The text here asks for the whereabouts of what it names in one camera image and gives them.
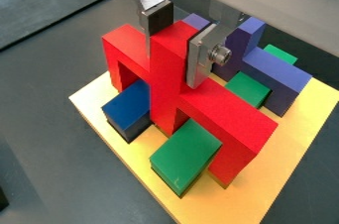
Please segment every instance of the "red block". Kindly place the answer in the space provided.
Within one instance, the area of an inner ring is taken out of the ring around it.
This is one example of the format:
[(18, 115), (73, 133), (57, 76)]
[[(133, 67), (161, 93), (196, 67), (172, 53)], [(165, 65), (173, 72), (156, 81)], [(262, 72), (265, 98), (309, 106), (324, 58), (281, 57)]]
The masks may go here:
[(110, 83), (120, 92), (136, 79), (149, 83), (149, 58), (144, 35), (124, 25), (101, 37)]
[(209, 171), (228, 184), (258, 153), (276, 123), (212, 79), (182, 86), (178, 108), (222, 142)]
[(168, 136), (188, 120), (177, 109), (177, 97), (185, 79), (186, 40), (196, 33), (177, 22), (150, 38), (150, 120)]
[(222, 141), (209, 171), (228, 184), (253, 159), (276, 123), (213, 80), (190, 89), (185, 84), (186, 40), (196, 34), (182, 22), (150, 38), (122, 26), (102, 36), (113, 86), (122, 90), (140, 77), (150, 87), (150, 120), (172, 135), (188, 117)]

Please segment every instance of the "bolt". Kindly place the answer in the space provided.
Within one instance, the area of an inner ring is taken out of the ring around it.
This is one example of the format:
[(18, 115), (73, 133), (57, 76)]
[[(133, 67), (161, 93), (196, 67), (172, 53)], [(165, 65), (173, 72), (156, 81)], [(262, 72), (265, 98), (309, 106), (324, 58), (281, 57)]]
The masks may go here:
[(221, 44), (217, 44), (214, 45), (213, 49), (209, 52), (209, 61), (222, 66), (228, 62), (230, 55), (232, 55), (230, 50), (222, 47)]

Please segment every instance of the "block puzzle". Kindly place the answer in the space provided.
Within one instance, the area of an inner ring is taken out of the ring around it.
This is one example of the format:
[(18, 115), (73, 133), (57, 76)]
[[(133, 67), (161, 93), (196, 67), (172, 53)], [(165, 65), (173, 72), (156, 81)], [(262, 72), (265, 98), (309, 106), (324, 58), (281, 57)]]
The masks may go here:
[[(276, 123), (213, 80), (206, 79), (197, 89), (186, 86), (186, 42), (196, 33), (181, 21), (156, 33), (150, 58), (142, 34), (129, 26), (104, 35), (102, 45), (108, 68), (121, 63), (126, 76), (133, 75), (129, 81), (140, 77), (149, 84), (150, 120), (162, 132), (170, 136), (190, 117), (222, 142), (209, 171), (226, 184), (256, 156)], [(129, 82), (120, 71), (110, 69), (109, 75), (112, 84), (122, 89)]]
[(272, 54), (273, 56), (278, 57), (281, 60), (284, 60), (289, 64), (294, 64), (294, 62), (297, 61), (297, 58), (294, 56), (284, 52), (281, 49), (278, 49), (273, 45), (266, 45), (262, 48), (262, 50), (268, 52), (269, 54)]
[(0, 187), (0, 211), (9, 205), (3, 191)]
[(264, 107), (281, 116), (310, 75), (260, 48), (253, 48), (244, 57), (242, 72), (270, 89)]
[(181, 196), (221, 146), (214, 136), (189, 119), (149, 158), (157, 175)]
[(149, 87), (144, 81), (138, 79), (132, 83), (102, 105), (101, 111), (124, 141), (130, 143), (152, 124), (149, 119)]
[(242, 72), (236, 74), (225, 87), (254, 108), (258, 108), (269, 94), (269, 89)]

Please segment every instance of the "dark blue cube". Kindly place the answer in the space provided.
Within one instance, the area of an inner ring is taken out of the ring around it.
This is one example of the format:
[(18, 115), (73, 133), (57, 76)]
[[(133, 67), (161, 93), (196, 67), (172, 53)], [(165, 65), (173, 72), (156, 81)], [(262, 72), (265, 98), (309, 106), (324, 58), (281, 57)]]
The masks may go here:
[(149, 87), (138, 79), (101, 107), (108, 123), (126, 143), (152, 124), (149, 119)]

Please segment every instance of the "stacked blocks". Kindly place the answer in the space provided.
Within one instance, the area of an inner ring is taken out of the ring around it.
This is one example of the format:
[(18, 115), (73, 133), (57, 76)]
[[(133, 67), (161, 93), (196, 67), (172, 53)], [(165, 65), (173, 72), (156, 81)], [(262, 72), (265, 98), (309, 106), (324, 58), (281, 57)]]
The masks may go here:
[(230, 61), (224, 67), (216, 65), (213, 72), (228, 81), (240, 70), (266, 86), (272, 93), (262, 105), (277, 116), (281, 116), (309, 81), (310, 75), (284, 61), (285, 55), (284, 59), (280, 59), (256, 47), (262, 27), (264, 22), (249, 18), (236, 28), (225, 41), (225, 46), (232, 51)]
[(3, 191), (0, 187), (0, 211), (7, 206), (7, 200), (5, 198)]
[(134, 75), (148, 83), (150, 120), (165, 134), (170, 136), (192, 118), (222, 142), (209, 171), (228, 184), (256, 156), (276, 123), (212, 79), (196, 89), (186, 86), (186, 42), (196, 33), (197, 29), (184, 22), (174, 23), (150, 37), (149, 58), (142, 34), (129, 26), (104, 35), (102, 45), (112, 84), (128, 84), (121, 70), (113, 70), (114, 64), (124, 65), (126, 76)]

